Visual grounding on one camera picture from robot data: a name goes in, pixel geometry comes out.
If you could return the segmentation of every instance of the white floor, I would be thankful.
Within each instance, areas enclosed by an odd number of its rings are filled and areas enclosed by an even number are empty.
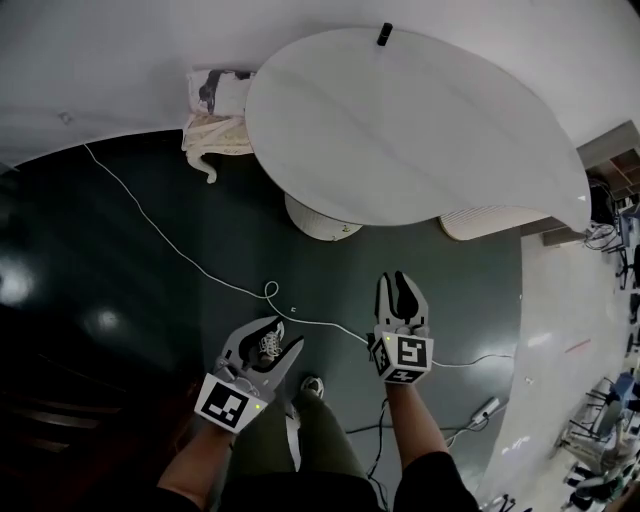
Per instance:
[[[517,498],[514,512],[549,512],[567,500],[570,489],[562,479],[574,462],[564,451],[555,453],[554,443],[584,393],[621,371],[631,329],[630,291],[620,291],[615,278],[617,255],[580,244],[547,248],[541,237],[526,237],[522,259],[513,388],[476,496],[482,506],[509,493]]]

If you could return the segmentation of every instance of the table pedestal base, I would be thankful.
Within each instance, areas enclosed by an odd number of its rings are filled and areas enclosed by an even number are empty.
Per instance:
[[[325,217],[296,201],[289,194],[284,195],[284,204],[293,223],[305,235],[325,242],[337,242],[353,235],[362,226]]]

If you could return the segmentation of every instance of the fiducial marker cube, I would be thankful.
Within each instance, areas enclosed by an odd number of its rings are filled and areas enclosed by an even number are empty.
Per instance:
[[[195,412],[218,426],[239,434],[269,404],[210,373],[204,379]]]
[[[383,332],[371,348],[378,375],[391,384],[415,384],[431,371],[433,340]]]

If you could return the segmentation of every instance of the sneaker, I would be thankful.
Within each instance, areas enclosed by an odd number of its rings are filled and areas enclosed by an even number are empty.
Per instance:
[[[284,338],[284,324],[278,322],[275,331],[263,336],[258,345],[258,357],[262,363],[272,363],[276,357],[282,354],[282,338]]]
[[[318,398],[322,398],[324,396],[324,384],[320,377],[310,375],[304,379],[300,385],[300,390],[303,391],[305,389],[311,391]]]

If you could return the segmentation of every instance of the desk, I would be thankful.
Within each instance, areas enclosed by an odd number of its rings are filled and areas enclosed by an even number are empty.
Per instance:
[[[580,158],[531,90],[448,43],[394,30],[380,47],[378,32],[296,41],[249,90],[256,157],[314,221],[398,226],[506,205],[587,227]]]

